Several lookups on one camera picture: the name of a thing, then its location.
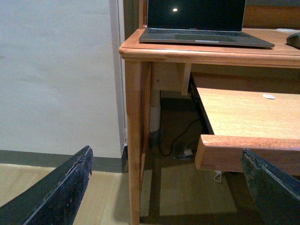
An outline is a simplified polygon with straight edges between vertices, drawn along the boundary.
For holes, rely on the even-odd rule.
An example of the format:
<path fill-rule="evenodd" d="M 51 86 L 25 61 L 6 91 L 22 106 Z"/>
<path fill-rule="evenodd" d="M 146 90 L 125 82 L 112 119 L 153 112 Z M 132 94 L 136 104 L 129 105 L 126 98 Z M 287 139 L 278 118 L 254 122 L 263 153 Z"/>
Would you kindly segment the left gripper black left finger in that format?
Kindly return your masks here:
<path fill-rule="evenodd" d="M 2 225 L 71 225 L 92 174 L 93 151 L 85 146 L 0 208 Z"/>

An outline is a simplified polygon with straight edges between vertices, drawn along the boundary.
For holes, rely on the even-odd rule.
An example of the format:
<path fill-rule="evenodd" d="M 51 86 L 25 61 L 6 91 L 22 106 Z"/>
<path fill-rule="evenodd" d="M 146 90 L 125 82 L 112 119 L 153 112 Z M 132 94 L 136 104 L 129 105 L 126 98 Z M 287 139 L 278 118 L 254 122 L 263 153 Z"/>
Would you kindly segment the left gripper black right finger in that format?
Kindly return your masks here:
<path fill-rule="evenodd" d="M 250 149 L 241 155 L 250 194 L 267 225 L 300 223 L 300 181 Z"/>

